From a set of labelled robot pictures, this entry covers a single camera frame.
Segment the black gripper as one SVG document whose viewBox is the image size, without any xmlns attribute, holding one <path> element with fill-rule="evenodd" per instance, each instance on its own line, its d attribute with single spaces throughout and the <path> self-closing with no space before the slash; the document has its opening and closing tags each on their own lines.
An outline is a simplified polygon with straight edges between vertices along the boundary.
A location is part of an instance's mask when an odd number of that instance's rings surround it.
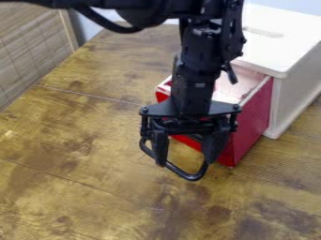
<svg viewBox="0 0 321 240">
<path fill-rule="evenodd" d="M 173 63 L 170 97 L 161 103 L 141 109 L 141 137 L 151 138 L 154 160 L 166 166 L 170 135 L 198 134 L 202 136 L 201 150 L 209 164 L 220 158 L 232 132 L 237 130 L 237 115 L 241 107 L 213 101 L 216 80 L 221 71 L 236 75 L 232 64 L 220 68 L 189 63 L 177 56 Z"/>
</svg>

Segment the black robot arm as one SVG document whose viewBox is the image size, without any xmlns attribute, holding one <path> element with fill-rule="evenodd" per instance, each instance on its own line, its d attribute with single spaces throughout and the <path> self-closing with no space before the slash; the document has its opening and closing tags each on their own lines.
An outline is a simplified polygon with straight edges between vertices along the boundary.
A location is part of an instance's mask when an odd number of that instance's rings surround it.
<svg viewBox="0 0 321 240">
<path fill-rule="evenodd" d="M 181 52 L 176 55 L 170 97 L 141 109 L 141 144 L 167 166 L 169 137 L 197 134 L 205 163 L 213 164 L 236 131 L 240 108 L 212 100 L 222 73 L 237 77 L 232 61 L 242 55 L 244 0 L 24 0 L 47 8 L 71 8 L 119 34 L 137 33 L 169 19 L 180 21 Z"/>
</svg>

